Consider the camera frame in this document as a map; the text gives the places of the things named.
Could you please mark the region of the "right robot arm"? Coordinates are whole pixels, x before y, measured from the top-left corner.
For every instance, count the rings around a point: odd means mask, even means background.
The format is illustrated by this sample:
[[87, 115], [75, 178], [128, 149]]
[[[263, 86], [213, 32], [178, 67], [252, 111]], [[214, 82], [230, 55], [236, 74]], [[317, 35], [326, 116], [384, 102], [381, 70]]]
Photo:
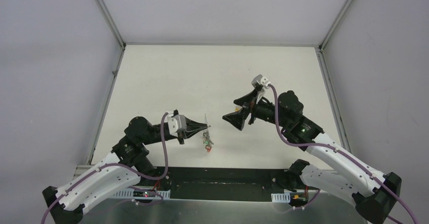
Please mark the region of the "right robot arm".
[[289, 189], [303, 185], [322, 189], [348, 202], [370, 223], [384, 223], [396, 204], [402, 179], [394, 172], [384, 173], [364, 163], [337, 144], [316, 123], [305, 117], [304, 106], [293, 91], [281, 93], [276, 102], [263, 97], [263, 89], [235, 99], [240, 109], [223, 116], [223, 120], [243, 130], [246, 119], [272, 123], [288, 145], [299, 147], [330, 166], [321, 170], [298, 159], [286, 171]]

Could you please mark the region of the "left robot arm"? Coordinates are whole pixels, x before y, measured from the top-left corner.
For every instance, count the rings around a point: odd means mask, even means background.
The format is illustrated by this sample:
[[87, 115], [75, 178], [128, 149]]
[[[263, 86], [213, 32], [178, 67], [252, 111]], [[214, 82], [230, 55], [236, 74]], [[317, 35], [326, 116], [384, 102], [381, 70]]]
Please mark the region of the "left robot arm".
[[[152, 124], [143, 116], [134, 117], [125, 128], [124, 137], [102, 160], [69, 183], [43, 190], [47, 210], [41, 223], [45, 223], [49, 215], [55, 223], [79, 223], [92, 208], [118, 191], [138, 183], [148, 186], [166, 178], [169, 169], [166, 141], [178, 140], [182, 145], [209, 127], [178, 111], [164, 113], [160, 124]], [[161, 174], [155, 173], [147, 157], [146, 146], [155, 143], [162, 144], [164, 154], [165, 167]]]

